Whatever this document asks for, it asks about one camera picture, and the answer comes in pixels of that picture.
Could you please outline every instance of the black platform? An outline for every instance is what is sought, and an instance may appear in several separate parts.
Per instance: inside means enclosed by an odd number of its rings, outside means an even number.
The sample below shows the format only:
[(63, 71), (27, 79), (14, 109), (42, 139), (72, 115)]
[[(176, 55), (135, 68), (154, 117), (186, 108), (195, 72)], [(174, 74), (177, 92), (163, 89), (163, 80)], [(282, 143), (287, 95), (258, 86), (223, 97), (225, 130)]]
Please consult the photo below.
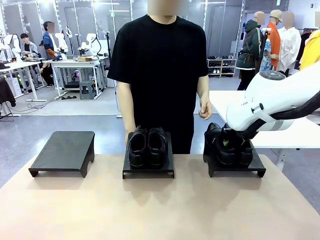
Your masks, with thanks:
[(93, 131), (56, 131), (29, 168), (32, 177), (39, 171), (80, 172), (87, 176), (88, 164), (95, 159)]
[(122, 179), (126, 178), (126, 174), (131, 174), (130, 178), (134, 178), (135, 175), (159, 178), (161, 176), (164, 177), (164, 174), (169, 176), (170, 178), (175, 178), (175, 170), (174, 170), (174, 156), (172, 154), (172, 146), (171, 146), (171, 135), (169, 132), (166, 132), (166, 138), (168, 142), (167, 148), (167, 159), (164, 162), (164, 165), (161, 168), (156, 168), (152, 165), (143, 165), (142, 167), (135, 168), (132, 167), (129, 161), (129, 139), (131, 138), (133, 132), (129, 133), (128, 136), (128, 144), (125, 150), (124, 164), (122, 170)]
[(240, 167), (238, 165), (223, 165), (216, 157), (215, 154), (209, 151), (209, 147), (207, 143), (204, 143), (204, 152), (203, 152), (203, 161), (208, 164), (208, 173), (212, 178), (214, 176), (214, 172), (223, 171), (223, 172), (257, 172), (260, 178), (263, 178), (266, 169), (263, 165), (255, 147), (252, 145), (250, 141), (250, 145), (252, 147), (253, 159), (249, 167)]

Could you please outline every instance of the black t-shirt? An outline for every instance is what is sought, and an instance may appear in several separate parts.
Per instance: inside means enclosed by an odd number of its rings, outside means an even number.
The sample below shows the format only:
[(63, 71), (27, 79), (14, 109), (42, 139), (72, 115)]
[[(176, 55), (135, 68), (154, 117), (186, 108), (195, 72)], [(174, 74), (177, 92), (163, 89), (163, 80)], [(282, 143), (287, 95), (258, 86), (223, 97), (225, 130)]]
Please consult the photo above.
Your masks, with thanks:
[(24, 44), (24, 50), (27, 52), (30, 52), (30, 43), (29, 44)]
[(193, 132), (198, 80), (207, 74), (200, 26), (178, 16), (160, 24), (145, 15), (118, 32), (108, 78), (131, 85), (137, 126)]

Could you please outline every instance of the t-shirt sleeve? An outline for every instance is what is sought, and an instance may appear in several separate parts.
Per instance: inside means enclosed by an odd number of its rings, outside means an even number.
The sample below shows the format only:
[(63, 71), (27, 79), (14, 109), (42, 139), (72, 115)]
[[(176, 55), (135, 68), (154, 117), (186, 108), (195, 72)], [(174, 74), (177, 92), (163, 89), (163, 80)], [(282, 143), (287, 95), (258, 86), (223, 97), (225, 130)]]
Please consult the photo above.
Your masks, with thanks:
[(116, 36), (107, 77), (119, 82), (131, 84), (132, 78), (130, 78), (129, 74), (131, 72), (130, 55), (130, 41), (126, 36), (126, 30), (122, 28)]
[(199, 59), (198, 59), (198, 76), (204, 77), (208, 75), (207, 63), (207, 38), (205, 31), (201, 28), (199, 38)]

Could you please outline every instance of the black hair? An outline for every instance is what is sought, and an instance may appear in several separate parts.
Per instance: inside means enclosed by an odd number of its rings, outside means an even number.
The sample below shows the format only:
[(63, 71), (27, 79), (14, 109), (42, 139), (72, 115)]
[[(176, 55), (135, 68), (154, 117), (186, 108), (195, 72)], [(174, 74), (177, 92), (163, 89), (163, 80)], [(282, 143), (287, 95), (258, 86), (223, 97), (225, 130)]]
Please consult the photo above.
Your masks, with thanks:
[(26, 33), (22, 33), (21, 35), (20, 35), (20, 38), (21, 39), (25, 39), (25, 38), (28, 38), (29, 36), (28, 36), (28, 34), (26, 34)]
[(43, 24), (44, 30), (46, 30), (46, 31), (48, 31), (48, 23), (52, 23), (52, 21), (46, 21), (46, 22)]

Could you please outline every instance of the pair of black shoes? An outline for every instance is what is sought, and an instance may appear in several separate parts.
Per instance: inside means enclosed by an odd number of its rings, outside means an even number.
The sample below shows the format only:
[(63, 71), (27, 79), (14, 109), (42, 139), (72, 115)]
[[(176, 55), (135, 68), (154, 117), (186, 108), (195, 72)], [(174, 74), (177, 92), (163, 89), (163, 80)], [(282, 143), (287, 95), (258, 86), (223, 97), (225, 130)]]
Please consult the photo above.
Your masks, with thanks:
[(168, 140), (162, 128), (146, 130), (140, 126), (133, 132), (128, 143), (131, 166), (135, 168), (161, 168), (167, 158)]
[(210, 123), (204, 138), (204, 155), (217, 158), (222, 166), (247, 168), (251, 164), (253, 149), (250, 142), (233, 129), (222, 129), (218, 124)]

